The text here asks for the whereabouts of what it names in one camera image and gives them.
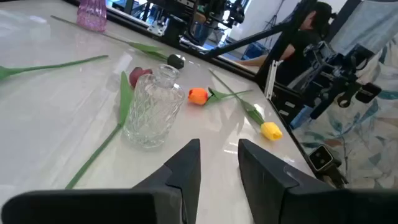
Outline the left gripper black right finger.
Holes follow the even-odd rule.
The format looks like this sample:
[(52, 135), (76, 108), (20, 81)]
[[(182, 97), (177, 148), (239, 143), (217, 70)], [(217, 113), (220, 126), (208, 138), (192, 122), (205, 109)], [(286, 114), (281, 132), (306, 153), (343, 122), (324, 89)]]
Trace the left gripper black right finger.
[(248, 139), (238, 161), (255, 224), (398, 224), (398, 190), (334, 189)]

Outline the dark red artificial tulip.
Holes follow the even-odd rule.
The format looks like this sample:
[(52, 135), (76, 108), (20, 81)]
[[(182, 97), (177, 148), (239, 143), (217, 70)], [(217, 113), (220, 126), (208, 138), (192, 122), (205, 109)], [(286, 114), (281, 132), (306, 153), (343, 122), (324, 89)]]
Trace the dark red artificial tulip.
[(112, 130), (109, 136), (103, 141), (103, 143), (97, 148), (94, 153), (88, 158), (88, 160), (80, 167), (78, 172), (73, 176), (71, 181), (65, 187), (65, 190), (73, 189), (74, 186), (80, 181), (84, 176), (86, 171), (90, 168), (92, 163), (98, 158), (98, 156), (106, 149), (108, 144), (113, 140), (115, 135), (123, 128), (127, 114), (129, 112), (129, 107), (132, 99), (134, 98), (134, 89), (138, 79), (142, 75), (152, 74), (152, 70), (143, 70), (141, 67), (136, 67), (133, 71), (126, 75), (125, 72), (121, 74), (120, 82), (120, 100), (119, 100), (119, 118), (116, 127)]

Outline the yellow artificial tulip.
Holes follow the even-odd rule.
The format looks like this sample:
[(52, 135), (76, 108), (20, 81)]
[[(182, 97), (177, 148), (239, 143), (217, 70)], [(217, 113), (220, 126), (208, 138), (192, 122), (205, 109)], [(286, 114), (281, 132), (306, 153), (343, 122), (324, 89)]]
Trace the yellow artificial tulip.
[(76, 60), (76, 61), (72, 61), (72, 62), (55, 64), (55, 65), (42, 65), (42, 66), (36, 66), (36, 67), (7, 68), (7, 67), (0, 66), (0, 82), (8, 77), (11, 77), (13, 75), (17, 75), (20, 73), (24, 73), (24, 72), (69, 67), (69, 66), (88, 63), (88, 62), (92, 62), (95, 60), (100, 60), (100, 59), (104, 59), (104, 58), (108, 58), (108, 57), (109, 57), (108, 55), (99, 55), (99, 56), (95, 56), (95, 57), (86, 58), (83, 60)]
[(240, 102), (245, 113), (260, 126), (261, 133), (265, 138), (276, 141), (283, 137), (282, 131), (279, 129), (278, 125), (273, 122), (265, 122), (262, 114), (258, 112), (255, 106), (238, 96), (238, 93), (234, 92), (221, 78), (219, 78), (213, 69), (209, 68), (209, 71), (237, 99), (237, 101)]

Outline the clear cut-glass vase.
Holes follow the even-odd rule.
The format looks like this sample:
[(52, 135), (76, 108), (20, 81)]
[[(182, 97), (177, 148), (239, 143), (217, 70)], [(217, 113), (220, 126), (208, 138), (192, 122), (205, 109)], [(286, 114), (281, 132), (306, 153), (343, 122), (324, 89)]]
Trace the clear cut-glass vase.
[(176, 68), (160, 64), (138, 79), (124, 125), (128, 140), (142, 147), (164, 143), (185, 99), (176, 84), (179, 75)]

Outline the light blue cloth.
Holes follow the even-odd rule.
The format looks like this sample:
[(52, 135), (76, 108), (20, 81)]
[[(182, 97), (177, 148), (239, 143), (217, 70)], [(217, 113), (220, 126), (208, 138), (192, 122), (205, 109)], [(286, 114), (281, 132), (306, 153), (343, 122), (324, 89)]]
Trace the light blue cloth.
[(376, 54), (392, 40), (398, 43), (398, 0), (363, 0), (330, 44), (344, 55), (357, 44)]

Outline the blackish purple artificial tulip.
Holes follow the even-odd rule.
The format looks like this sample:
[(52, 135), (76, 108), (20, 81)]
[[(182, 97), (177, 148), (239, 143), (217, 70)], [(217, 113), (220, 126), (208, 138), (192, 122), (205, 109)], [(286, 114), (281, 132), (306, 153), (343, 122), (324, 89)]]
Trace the blackish purple artificial tulip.
[(170, 66), (172, 66), (172, 67), (174, 67), (174, 68), (176, 68), (178, 70), (183, 68), (184, 65), (185, 65), (185, 62), (180, 57), (176, 56), (175, 54), (171, 54), (169, 56), (166, 56), (166, 55), (162, 54), (161, 53), (162, 49), (160, 47), (122, 40), (122, 39), (119, 39), (117, 37), (113, 37), (111, 35), (105, 34), (103, 32), (90, 30), (90, 29), (88, 29), (86, 27), (78, 25), (75, 22), (71, 22), (71, 21), (68, 21), (66, 19), (62, 19), (61, 17), (57, 17), (57, 16), (54, 16), (54, 15), (51, 15), (50, 17), (52, 17), (53, 19), (56, 19), (56, 20), (58, 20), (60, 22), (64, 22), (66, 24), (70, 24), (72, 26), (79, 27), (79, 28), (87, 30), (89, 32), (96, 33), (96, 34), (108, 37), (110, 39), (117, 40), (119, 42), (128, 44), (129, 46), (133, 47), (134, 49), (139, 50), (139, 51), (141, 51), (142, 53), (144, 53), (144, 54), (146, 54), (148, 56), (154, 57), (157, 60), (166, 62), (167, 65), (170, 65)]

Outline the white metal bracket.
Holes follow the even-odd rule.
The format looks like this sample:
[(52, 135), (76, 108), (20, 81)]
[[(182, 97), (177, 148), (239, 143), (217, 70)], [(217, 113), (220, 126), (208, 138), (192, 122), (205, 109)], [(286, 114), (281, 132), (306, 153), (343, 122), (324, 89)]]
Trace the white metal bracket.
[(273, 94), (273, 88), (274, 88), (274, 83), (275, 83), (275, 77), (277, 73), (277, 68), (279, 65), (283, 62), (283, 60), (280, 61), (275, 61), (273, 60), (268, 71), (268, 77), (267, 77), (267, 82), (266, 82), (266, 87), (264, 90), (264, 95), (268, 100), (272, 99), (272, 94)]

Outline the person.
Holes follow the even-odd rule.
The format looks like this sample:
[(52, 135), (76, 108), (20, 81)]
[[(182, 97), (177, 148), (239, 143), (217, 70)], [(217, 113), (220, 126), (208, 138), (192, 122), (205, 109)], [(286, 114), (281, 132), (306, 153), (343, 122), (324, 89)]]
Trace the person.
[(308, 45), (317, 45), (324, 40), (330, 30), (329, 20), (335, 17), (331, 5), (316, 3), (280, 57), (282, 63), (275, 76), (277, 83), (287, 86), (310, 67), (303, 51)]

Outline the blue crate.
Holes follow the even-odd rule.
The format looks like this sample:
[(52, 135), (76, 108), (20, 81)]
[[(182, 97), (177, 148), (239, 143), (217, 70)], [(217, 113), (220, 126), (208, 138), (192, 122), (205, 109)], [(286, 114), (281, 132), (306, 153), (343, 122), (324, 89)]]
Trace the blue crate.
[(265, 47), (258, 43), (258, 42), (253, 42), (250, 43), (243, 53), (243, 56), (241, 57), (242, 60), (248, 60), (252, 58), (256, 58), (261, 56), (265, 51)]

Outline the orange artificial tulip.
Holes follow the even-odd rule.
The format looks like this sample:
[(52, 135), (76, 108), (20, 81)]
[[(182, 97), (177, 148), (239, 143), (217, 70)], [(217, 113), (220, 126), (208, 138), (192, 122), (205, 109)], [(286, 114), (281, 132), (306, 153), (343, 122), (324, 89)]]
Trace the orange artificial tulip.
[(245, 90), (236, 93), (235, 92), (222, 93), (212, 88), (208, 88), (207, 90), (204, 88), (192, 88), (188, 92), (188, 101), (192, 104), (203, 106), (203, 105), (209, 105), (211, 103), (216, 103), (230, 96), (238, 96), (250, 91), (251, 90)]

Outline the floral patterned cloth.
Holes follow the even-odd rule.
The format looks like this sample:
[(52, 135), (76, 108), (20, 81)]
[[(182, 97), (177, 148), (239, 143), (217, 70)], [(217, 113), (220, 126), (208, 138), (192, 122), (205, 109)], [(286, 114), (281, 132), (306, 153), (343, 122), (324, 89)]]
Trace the floral patterned cloth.
[(342, 161), (349, 188), (398, 189), (398, 33), (358, 77), (381, 87), (371, 102), (333, 103), (317, 119), (305, 108), (291, 127), (307, 154), (324, 144)]

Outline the purple glass vase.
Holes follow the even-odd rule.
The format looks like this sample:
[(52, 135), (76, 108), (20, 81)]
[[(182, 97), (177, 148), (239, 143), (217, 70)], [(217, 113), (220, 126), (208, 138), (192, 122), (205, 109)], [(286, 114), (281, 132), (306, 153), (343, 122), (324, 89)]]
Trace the purple glass vase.
[(76, 23), (95, 32), (104, 32), (107, 22), (105, 0), (80, 0)]

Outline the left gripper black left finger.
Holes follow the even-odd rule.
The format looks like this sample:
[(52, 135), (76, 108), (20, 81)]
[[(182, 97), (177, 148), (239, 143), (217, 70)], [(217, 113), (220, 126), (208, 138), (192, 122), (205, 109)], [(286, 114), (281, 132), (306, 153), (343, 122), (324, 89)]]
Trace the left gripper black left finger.
[(200, 141), (192, 139), (131, 189), (38, 190), (2, 207), (2, 224), (195, 224)]

